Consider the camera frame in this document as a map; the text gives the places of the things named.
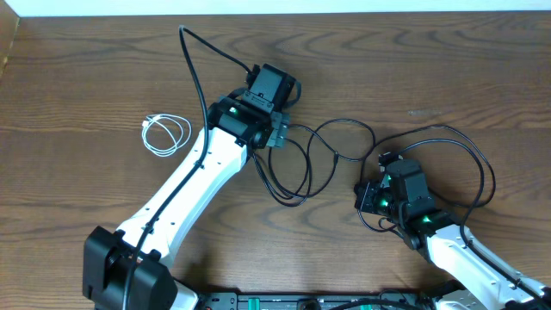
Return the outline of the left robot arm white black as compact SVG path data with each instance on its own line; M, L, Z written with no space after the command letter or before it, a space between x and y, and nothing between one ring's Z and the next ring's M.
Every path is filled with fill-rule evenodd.
M264 147L280 147L301 85L272 65L254 66L246 87L207 110L203 128L169 179L115 232L84 243L83 295L98 309L194 309L199 295L170 273L178 250L220 188Z

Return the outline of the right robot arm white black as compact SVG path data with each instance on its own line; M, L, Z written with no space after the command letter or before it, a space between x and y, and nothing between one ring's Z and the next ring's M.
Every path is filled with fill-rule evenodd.
M381 161L381 178L355 186L360 214L387 218L404 243L452 275L455 283L426 296L433 309L548 309L550 288L512 268L458 218L436 206L420 163Z

